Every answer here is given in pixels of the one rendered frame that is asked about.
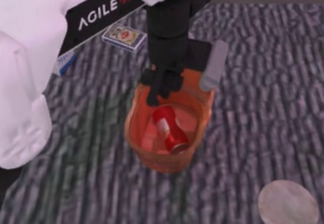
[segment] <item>red cylinder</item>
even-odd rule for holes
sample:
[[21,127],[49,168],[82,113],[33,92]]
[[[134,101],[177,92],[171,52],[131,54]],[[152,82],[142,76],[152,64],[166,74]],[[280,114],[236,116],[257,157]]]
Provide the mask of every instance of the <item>red cylinder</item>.
[[189,148],[189,139],[171,106],[158,107],[152,118],[170,154],[180,154]]

